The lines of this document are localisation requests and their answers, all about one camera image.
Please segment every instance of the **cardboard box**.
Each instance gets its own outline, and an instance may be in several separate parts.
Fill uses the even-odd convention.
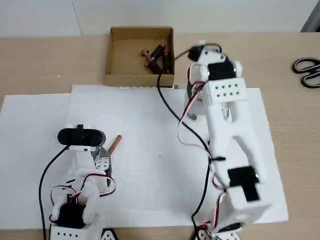
[[[162,27],[112,27],[110,30],[107,63],[104,82],[108,86],[157,86],[158,75],[145,67],[142,49],[149,54],[160,44],[170,52],[172,74],[163,74],[161,87],[172,87],[174,84],[174,30],[169,26]]]

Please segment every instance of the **scissors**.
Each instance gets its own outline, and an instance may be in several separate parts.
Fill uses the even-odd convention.
[[[311,63],[311,66],[307,66],[304,68],[298,68],[298,65],[301,63]],[[296,60],[292,65],[292,71],[296,74],[304,74],[309,73],[301,78],[301,84],[309,89],[317,89],[320,88],[320,83],[312,84],[309,83],[310,79],[314,79],[320,76],[320,60],[314,57],[302,57]]]

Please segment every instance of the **wooden table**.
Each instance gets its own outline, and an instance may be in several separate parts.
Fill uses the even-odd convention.
[[[319,239],[320,89],[304,88],[301,76],[291,72],[291,64],[303,56],[320,58],[320,34],[223,33],[174,37],[176,54],[198,40],[220,43],[231,59],[242,63],[247,86],[261,88],[289,221],[248,226],[241,232],[241,238]],[[107,43],[107,36],[0,39],[1,102],[6,94],[69,93],[72,84],[102,84]],[[175,83],[182,87],[188,64],[187,58],[176,63]],[[187,240],[192,228],[119,228],[116,232],[121,240]],[[2,230],[0,239],[41,240],[42,233]]]

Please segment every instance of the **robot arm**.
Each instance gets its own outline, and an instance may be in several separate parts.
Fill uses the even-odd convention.
[[[106,137],[101,131],[78,125],[61,130],[58,140],[63,145],[71,144],[68,150],[73,158],[67,174],[51,192],[54,234],[50,239],[68,233],[75,237],[71,239],[100,240],[101,216],[96,206],[100,197],[112,194],[116,187],[111,177],[111,158],[102,147]]]
[[[188,115],[193,118],[205,115],[211,169],[225,187],[209,230],[213,235],[232,233],[258,220],[270,207],[265,190],[268,178],[251,120],[242,66],[230,61],[221,49],[205,44],[191,48],[188,57],[194,63],[189,69],[186,102],[197,86],[201,88]],[[246,164],[239,165],[226,158],[232,139],[244,151]]]

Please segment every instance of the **black wire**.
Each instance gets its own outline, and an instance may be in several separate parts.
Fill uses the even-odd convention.
[[[194,213],[191,215],[191,220],[192,220],[192,223],[193,223],[194,232],[196,233],[196,237],[198,238],[198,240],[200,240],[200,237],[199,237],[199,229],[198,229],[198,227],[197,227],[197,225],[196,225],[196,222],[195,222],[194,217],[197,215],[197,213],[199,212],[199,210],[200,210],[201,207],[202,207],[202,204],[204,203],[204,200],[205,200],[205,197],[206,197],[206,194],[207,194],[208,181],[209,181],[209,173],[210,173],[210,161],[208,161],[208,167],[207,167],[207,169],[206,169],[205,182],[204,182],[204,188],[203,188],[203,193],[202,193],[202,196],[201,196],[201,200],[200,200],[200,202],[199,202],[198,207],[196,208],[196,210],[194,211]]]
[[[169,109],[169,111],[172,113],[172,115],[178,120],[180,121],[180,117],[172,110],[172,108],[169,106],[169,104],[167,103],[167,101],[165,100],[161,89],[160,89],[160,78],[161,78],[162,74],[159,74],[158,79],[156,81],[156,88],[158,89],[159,95],[163,101],[163,103],[166,105],[166,107]],[[202,143],[203,147],[205,148],[205,150],[209,153],[210,155],[210,150],[207,146],[207,144],[205,143],[205,141],[199,136],[198,133],[196,133],[191,127],[189,127],[187,124],[185,124],[183,121],[181,122],[183,126],[185,126],[189,131],[191,131]]]
[[[46,235],[46,223],[45,223],[45,214],[44,214],[44,208],[43,208],[43,204],[42,204],[42,198],[41,198],[41,188],[42,188],[42,183],[44,181],[44,177],[46,175],[46,172],[48,171],[49,167],[51,166],[51,164],[58,158],[60,157],[61,154],[64,153],[64,151],[66,151],[69,147],[71,146],[71,144],[65,146],[57,155],[55,155],[55,157],[48,163],[48,165],[45,167],[41,179],[40,179],[40,183],[39,183],[39,205],[40,205],[40,212],[41,212],[41,221],[42,221],[42,234],[43,234],[43,240],[47,239],[47,235]]]
[[[222,53],[222,47],[217,44],[217,43],[206,43],[206,44],[203,44],[204,46],[215,46],[215,47],[218,47],[219,48],[219,52]],[[178,54],[175,58],[174,58],[174,61],[178,60],[179,58],[181,58],[183,55],[185,55],[186,53],[188,53],[190,50],[192,49],[192,47],[186,49],[185,51],[183,51],[182,53]],[[164,105],[169,109],[169,111],[172,113],[172,115],[178,120],[180,121],[180,117],[178,117],[178,115],[172,110],[172,108],[169,106],[169,104],[167,103],[167,101],[165,100],[162,92],[161,92],[161,89],[160,89],[160,79],[161,79],[161,76],[162,74],[160,73],[158,75],[158,78],[157,78],[157,81],[156,81],[156,88],[158,89],[158,92],[159,92],[159,95],[164,103]],[[205,148],[205,150],[209,153],[209,155],[211,156],[210,154],[210,150],[207,146],[207,144],[205,143],[205,141],[191,128],[189,127],[187,124],[185,124],[184,122],[181,122],[182,125],[184,125],[190,132],[192,132],[199,140],[200,142],[202,143],[203,147]],[[201,196],[201,200],[199,202],[199,205],[198,207],[196,208],[196,210],[194,211],[194,213],[191,215],[191,220],[192,220],[192,223],[193,223],[193,227],[194,227],[194,232],[196,233],[196,237],[198,240],[200,240],[200,237],[199,237],[199,230],[198,230],[198,227],[196,225],[196,222],[195,222],[195,219],[194,217],[197,215],[197,213],[199,212],[200,208],[202,207],[202,204],[204,203],[204,200],[205,200],[205,197],[206,197],[206,194],[207,194],[207,188],[208,188],[208,181],[209,181],[209,173],[210,173],[210,158],[208,159],[208,166],[207,166],[207,170],[206,170],[206,175],[205,175],[205,183],[204,183],[204,188],[203,188],[203,193],[202,193],[202,196]]]

